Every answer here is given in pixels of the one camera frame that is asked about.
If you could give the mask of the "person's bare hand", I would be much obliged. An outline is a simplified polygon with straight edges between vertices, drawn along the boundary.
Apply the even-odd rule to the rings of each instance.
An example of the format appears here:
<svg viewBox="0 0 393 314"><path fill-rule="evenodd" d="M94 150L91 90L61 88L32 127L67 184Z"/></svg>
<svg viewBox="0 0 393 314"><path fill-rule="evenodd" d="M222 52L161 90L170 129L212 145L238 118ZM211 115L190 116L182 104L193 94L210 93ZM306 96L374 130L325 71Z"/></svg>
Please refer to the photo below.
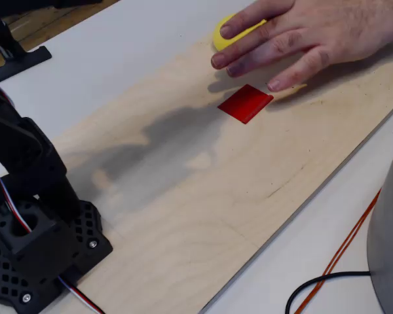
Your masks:
<svg viewBox="0 0 393 314"><path fill-rule="evenodd" d="M279 92L330 65L362 60L393 41L393 1L255 1L220 28L232 39L253 31L211 58L214 69L239 77L301 53L270 79Z"/></svg>

